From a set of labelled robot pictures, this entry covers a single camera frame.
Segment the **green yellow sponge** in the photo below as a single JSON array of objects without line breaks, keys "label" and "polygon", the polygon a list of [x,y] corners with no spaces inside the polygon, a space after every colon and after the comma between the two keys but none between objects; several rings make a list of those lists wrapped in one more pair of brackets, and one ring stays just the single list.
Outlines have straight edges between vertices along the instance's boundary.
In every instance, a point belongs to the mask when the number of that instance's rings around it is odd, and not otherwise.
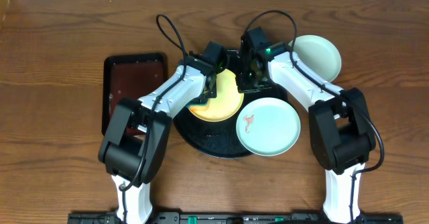
[{"label": "green yellow sponge", "polygon": [[189,104],[188,108],[191,111],[207,111],[210,107],[210,102]]}]

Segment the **light blue plate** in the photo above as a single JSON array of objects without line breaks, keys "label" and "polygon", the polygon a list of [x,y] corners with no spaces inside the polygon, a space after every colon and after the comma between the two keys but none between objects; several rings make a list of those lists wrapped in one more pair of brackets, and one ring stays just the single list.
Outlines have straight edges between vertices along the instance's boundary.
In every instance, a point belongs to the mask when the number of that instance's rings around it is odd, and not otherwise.
[{"label": "light blue plate", "polygon": [[236,121],[240,143],[251,153],[276,156],[288,151],[301,130],[296,110],[287,102],[265,97],[247,104]]},{"label": "light blue plate", "polygon": [[342,60],[336,46],[321,36],[304,35],[296,38],[294,51],[308,68],[327,82],[340,73]]}]

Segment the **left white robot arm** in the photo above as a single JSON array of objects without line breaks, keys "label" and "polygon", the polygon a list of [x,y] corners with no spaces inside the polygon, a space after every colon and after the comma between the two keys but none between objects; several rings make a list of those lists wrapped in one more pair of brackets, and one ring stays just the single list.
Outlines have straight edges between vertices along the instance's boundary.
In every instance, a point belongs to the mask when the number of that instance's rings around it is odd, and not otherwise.
[{"label": "left white robot arm", "polygon": [[172,120],[189,102],[214,87],[223,62],[220,56],[189,54],[152,93],[118,102],[98,159],[116,185],[120,223],[146,223],[150,218],[150,182],[164,159]]}]

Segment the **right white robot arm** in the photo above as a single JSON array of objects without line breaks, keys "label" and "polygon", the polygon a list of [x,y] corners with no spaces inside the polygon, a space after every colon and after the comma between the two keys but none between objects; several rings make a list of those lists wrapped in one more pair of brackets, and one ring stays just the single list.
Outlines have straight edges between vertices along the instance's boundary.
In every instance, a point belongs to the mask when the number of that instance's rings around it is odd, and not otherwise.
[{"label": "right white robot arm", "polygon": [[[356,221],[361,173],[379,134],[362,92],[356,88],[346,91],[332,83],[341,68],[340,58],[319,63],[283,44],[250,48],[239,55],[240,91],[259,93],[279,87],[307,111],[310,146],[326,174],[324,214],[334,223]],[[289,103],[264,97],[240,112],[236,133],[250,152],[275,156],[297,142],[300,120]]]}]

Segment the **yellow plate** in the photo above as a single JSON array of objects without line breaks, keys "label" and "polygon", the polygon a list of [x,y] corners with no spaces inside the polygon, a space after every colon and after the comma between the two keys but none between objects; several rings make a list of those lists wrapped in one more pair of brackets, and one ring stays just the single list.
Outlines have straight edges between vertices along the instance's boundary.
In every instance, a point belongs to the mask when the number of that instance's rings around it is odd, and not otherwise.
[{"label": "yellow plate", "polygon": [[240,93],[237,88],[236,75],[225,69],[217,74],[217,97],[209,99],[210,107],[207,111],[191,111],[197,118],[217,122],[224,121],[232,117],[240,109],[244,94]]}]

